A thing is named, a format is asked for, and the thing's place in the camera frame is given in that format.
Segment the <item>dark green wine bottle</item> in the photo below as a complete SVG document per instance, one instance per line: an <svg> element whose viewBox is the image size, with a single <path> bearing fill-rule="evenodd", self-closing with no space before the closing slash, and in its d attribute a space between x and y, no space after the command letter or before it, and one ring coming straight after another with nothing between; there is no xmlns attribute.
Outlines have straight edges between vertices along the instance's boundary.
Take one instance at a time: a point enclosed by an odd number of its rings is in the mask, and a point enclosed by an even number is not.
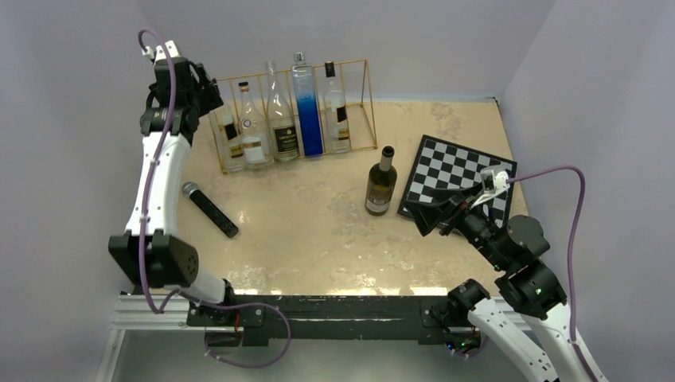
<svg viewBox="0 0 675 382"><path fill-rule="evenodd" d="M365 209L373 216L382 216L389 210L397 181L396 168L392 164L394 155L395 149L385 146L380 161L369 171Z"/></svg>

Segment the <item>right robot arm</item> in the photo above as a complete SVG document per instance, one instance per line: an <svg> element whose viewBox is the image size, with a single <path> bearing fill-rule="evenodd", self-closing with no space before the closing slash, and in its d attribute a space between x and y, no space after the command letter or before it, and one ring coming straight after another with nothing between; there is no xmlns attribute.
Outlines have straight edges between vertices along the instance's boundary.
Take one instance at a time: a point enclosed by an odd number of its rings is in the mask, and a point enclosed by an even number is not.
<svg viewBox="0 0 675 382"><path fill-rule="evenodd" d="M458 231L502 276L495 283L505 302L536 336L513 324L476 280L448 294L447 313L491 340L528 381L605 381L606 375L572 321L572 296L541 261L549 250L538 220L517 215L497 225L477 206L479 188L435 189L433 201L405 201L421 235L435 228Z"/></svg>

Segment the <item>clear bottle black gold label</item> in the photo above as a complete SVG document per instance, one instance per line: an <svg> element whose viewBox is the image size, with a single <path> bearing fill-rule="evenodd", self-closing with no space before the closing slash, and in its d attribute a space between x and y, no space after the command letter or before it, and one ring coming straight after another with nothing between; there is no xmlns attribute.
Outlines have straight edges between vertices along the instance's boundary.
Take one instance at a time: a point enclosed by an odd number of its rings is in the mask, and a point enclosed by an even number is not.
<svg viewBox="0 0 675 382"><path fill-rule="evenodd" d="M227 103L209 113L209 122L216 143L221 169L225 173L235 173L246 168L234 115Z"/></svg>

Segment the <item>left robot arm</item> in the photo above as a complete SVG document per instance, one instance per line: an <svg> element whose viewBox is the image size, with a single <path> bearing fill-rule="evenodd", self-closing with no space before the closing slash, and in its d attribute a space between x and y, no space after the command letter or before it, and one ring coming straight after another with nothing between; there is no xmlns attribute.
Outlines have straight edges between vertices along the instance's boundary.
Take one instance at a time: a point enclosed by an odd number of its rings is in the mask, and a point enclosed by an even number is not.
<svg viewBox="0 0 675 382"><path fill-rule="evenodd" d="M206 314L217 325L237 315L231 284L204 270L197 250L178 236L181 174L192 149L199 119L223 105L215 80L202 64L173 58L177 91L170 101L166 59L154 62L156 81L149 86L140 118L142 173L132 214L121 235L111 236L108 251L137 287L176 290L208 303Z"/></svg>

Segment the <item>clear bottle gold white label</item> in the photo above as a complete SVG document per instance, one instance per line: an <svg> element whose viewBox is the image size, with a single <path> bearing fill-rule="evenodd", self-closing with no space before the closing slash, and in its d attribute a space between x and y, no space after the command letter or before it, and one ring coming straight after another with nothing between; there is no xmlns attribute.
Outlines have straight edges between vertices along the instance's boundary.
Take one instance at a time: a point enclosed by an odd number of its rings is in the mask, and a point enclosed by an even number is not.
<svg viewBox="0 0 675 382"><path fill-rule="evenodd" d="M247 81L239 82L241 146L246 163L251 168L261 168L273 163L268 141L267 123L253 101Z"/></svg>

